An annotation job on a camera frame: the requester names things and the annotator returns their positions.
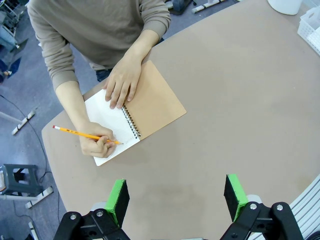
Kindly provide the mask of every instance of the forearm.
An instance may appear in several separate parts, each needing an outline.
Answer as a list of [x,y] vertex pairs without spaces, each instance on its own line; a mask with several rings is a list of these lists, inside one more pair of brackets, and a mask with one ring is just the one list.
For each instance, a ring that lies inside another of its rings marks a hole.
[[152,30],[144,30],[141,32],[137,40],[127,50],[124,58],[132,59],[133,61],[142,62],[147,56],[151,48],[159,41],[159,35]]
[[77,130],[89,122],[85,101],[77,81],[60,84],[55,94]]

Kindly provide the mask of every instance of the white container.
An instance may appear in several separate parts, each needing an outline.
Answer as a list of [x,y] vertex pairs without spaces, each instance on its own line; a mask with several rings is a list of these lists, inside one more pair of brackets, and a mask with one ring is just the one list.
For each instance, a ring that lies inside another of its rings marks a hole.
[[268,0],[270,6],[282,14],[296,15],[303,0]]
[[298,34],[320,55],[320,6],[301,16]]

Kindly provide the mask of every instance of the blue floor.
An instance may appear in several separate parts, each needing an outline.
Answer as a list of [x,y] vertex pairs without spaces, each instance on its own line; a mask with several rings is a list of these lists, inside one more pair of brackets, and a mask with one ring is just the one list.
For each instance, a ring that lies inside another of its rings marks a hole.
[[[172,15],[171,26],[164,39],[207,16],[235,4],[235,2],[235,0],[226,0],[196,14],[192,14],[191,9],[194,6],[190,4],[184,14]],[[206,0],[197,0],[197,3],[198,5],[204,4]],[[26,39],[28,41],[25,48],[16,55],[0,52],[1,59],[5,60],[6,63],[13,63],[21,58],[18,71],[0,85],[0,94],[18,106],[25,115],[35,110],[36,114],[30,120],[35,132],[29,124],[26,124],[15,136],[12,136],[11,132],[16,126],[15,123],[0,118],[0,165],[37,165],[37,175],[40,177],[45,171],[50,171],[49,165],[46,168],[46,158],[42,150],[42,142],[40,142],[42,141],[41,130],[63,108],[53,91],[52,83],[42,58],[41,48],[38,46],[39,42],[35,37],[26,12],[19,22],[16,38],[18,42],[23,42]],[[81,91],[85,93],[97,84],[95,72],[78,51],[73,49],[73,53],[75,55],[75,73],[79,79]],[[21,120],[24,118],[14,105],[2,97],[0,97],[0,112]],[[18,215],[28,215],[33,219],[40,240],[52,240],[59,225],[58,219],[62,218],[66,209],[61,199],[59,199],[57,186],[52,174],[48,173],[44,177],[42,185],[44,188],[52,186],[54,193],[31,209],[25,209],[25,201],[15,201],[16,213]],[[12,201],[0,200],[0,236],[4,235],[6,238],[24,240],[30,233],[29,221],[30,219],[26,216],[18,217],[15,215]]]

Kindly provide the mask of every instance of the brown notebook cover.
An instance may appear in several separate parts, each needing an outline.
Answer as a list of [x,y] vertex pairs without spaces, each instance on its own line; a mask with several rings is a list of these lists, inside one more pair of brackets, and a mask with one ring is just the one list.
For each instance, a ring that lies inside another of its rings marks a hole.
[[125,106],[145,139],[187,113],[156,66],[147,61],[141,66],[139,83],[132,101]]

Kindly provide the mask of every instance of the yellow pencil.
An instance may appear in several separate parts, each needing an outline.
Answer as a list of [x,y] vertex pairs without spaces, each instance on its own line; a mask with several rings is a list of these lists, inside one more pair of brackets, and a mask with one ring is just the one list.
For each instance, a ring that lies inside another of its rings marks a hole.
[[[99,140],[100,139],[99,136],[94,136],[94,135],[86,134],[86,133],[79,132],[79,131],[73,131],[73,130],[70,130],[70,129],[67,129],[67,128],[64,128],[64,127],[59,127],[59,126],[53,125],[53,128],[57,129],[57,130],[60,130],[60,131],[63,131],[63,132],[66,132],[66,133],[71,133],[71,134],[83,136],[83,137],[86,137],[86,138],[89,138],[89,139],[95,139],[95,140]],[[119,141],[111,141],[109,139],[107,140],[107,142],[113,142],[115,144],[122,144]]]

